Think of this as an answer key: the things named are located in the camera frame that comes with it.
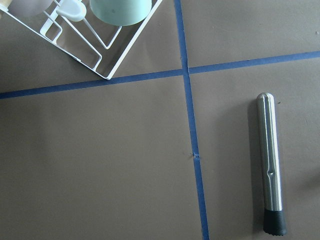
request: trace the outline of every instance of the blue tape line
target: blue tape line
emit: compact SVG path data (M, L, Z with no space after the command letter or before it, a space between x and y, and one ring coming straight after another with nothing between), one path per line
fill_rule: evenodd
M102 79L102 80L95 80L95 81L84 81L84 82L69 83L69 84L63 84L63 85L46 86L46 87L39 87L39 88L26 89L26 90L4 92L4 93L0 93L0 99L9 99L9 98L37 95L37 94L47 94L47 93L62 92L62 91L68 91L68 90L93 88L98 86L138 82L143 80L168 78L168 77L181 76L181 75L182 75L182 69L145 73L145 74L132 75L132 76L121 76L121 77L112 78L112 80Z
M193 156L194 156L193 164L194 164L196 189L197 189L197 194L198 194L198 203L199 203L199 210L200 210L202 237L204 240L209 240L209 230L208 230L205 194L204 194L204 186L203 186L202 173L201 173L201 164L200 164L200 158L199 158L196 120L195 120L195 113L194 113L194 104L193 104L193 99L192 99L191 81L190 81L189 68L188 68L188 54L187 54L187 46L186 46L186 38L185 38L185 29L184 29L184 22L183 22L182 8L181 8L180 0L174 0L174 5L175 5L176 22L177 22L177 29L178 29L178 39L179 39L179 45L180 45L182 75L183 75L183 81L184 81L186 107L187 107L187 114L188 114L189 127L190 127L191 146L192 146L192 151L193 151Z
M265 64L276 64L276 63L297 61L297 60L303 60L303 59L314 59L319 57L320 57L320 51L296 53L296 54L290 54L290 55L272 56L272 57L257 58L257 59L251 59L251 60L234 61L234 62L218 63L218 64L206 65L206 66L190 67L189 73L199 74L199 73L214 72L214 71L226 70L226 69L237 69L237 68L244 68L244 67L251 67L251 66L258 66L258 65L265 65Z

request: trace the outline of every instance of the white wire rack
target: white wire rack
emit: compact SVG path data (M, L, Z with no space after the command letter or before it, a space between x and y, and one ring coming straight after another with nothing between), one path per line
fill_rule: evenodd
M89 0L83 0L87 13L83 20L71 22L57 13L64 0L35 17L16 17L0 4L0 10L35 34L55 45L75 60L110 80L137 40L162 0L153 0L149 15L131 26L113 26L99 20L90 10Z

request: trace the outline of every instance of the stainless steel muddler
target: stainless steel muddler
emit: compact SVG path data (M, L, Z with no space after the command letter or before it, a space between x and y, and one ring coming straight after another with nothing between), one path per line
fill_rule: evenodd
M263 230L274 236L283 236L287 233L287 227L281 195L275 99L272 94L259 94L257 113L264 193Z

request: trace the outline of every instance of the light green bowl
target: light green bowl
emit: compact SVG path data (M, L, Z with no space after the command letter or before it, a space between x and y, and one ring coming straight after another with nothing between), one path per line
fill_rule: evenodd
M107 24L129 26L148 16L152 0L90 0L90 7L94 15Z

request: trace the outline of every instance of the white cup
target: white cup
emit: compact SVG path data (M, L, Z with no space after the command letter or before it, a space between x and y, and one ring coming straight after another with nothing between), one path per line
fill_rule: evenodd
M13 0L8 9L16 17L30 17L42 13L52 2L53 0Z
M151 11L152 0L90 0L94 15L103 22L116 26L139 23Z

